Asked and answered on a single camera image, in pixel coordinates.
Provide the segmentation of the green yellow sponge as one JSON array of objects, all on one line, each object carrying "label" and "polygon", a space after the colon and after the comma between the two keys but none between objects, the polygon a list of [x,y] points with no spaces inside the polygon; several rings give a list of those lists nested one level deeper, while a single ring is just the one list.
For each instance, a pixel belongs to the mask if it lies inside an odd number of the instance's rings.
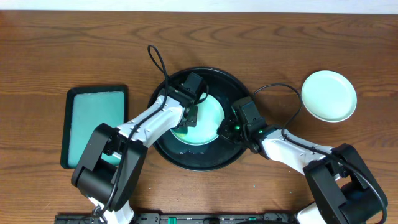
[{"label": "green yellow sponge", "polygon": [[188,133],[188,128],[186,126],[181,126],[178,129],[175,129],[174,132],[177,134],[185,135]]}]

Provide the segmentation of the mint green plate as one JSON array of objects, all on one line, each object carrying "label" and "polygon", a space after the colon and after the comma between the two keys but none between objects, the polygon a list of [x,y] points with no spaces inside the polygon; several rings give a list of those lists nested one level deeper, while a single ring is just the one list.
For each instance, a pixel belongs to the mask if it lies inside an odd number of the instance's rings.
[{"label": "mint green plate", "polygon": [[352,83],[331,70],[317,71],[302,85],[302,101],[307,111],[319,120],[338,123],[350,118],[357,106]]},{"label": "mint green plate", "polygon": [[187,127],[188,133],[185,135],[175,133],[174,129],[171,130],[179,141],[192,146],[201,146],[214,141],[218,137],[217,129],[225,119],[222,105],[211,95],[197,106],[198,116],[195,127]]}]

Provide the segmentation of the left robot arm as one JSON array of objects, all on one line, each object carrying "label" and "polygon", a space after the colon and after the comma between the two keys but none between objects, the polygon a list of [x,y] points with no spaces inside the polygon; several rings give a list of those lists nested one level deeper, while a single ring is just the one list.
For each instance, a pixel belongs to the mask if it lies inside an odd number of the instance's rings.
[{"label": "left robot arm", "polygon": [[187,123],[203,92],[161,89],[155,102],[136,118],[115,128],[102,123],[91,134],[72,174],[72,185],[93,204],[98,223],[130,223],[129,205],[149,146],[172,128]]}]

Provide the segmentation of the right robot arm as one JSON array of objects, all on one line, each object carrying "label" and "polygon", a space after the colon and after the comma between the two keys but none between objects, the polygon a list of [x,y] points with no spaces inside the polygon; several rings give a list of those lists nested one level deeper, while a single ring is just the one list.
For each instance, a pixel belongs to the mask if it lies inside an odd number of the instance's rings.
[{"label": "right robot arm", "polygon": [[386,222],[386,195],[353,146],[316,145],[260,116],[232,116],[217,133],[305,176],[314,201],[296,213],[298,223],[366,223],[378,213]]}]

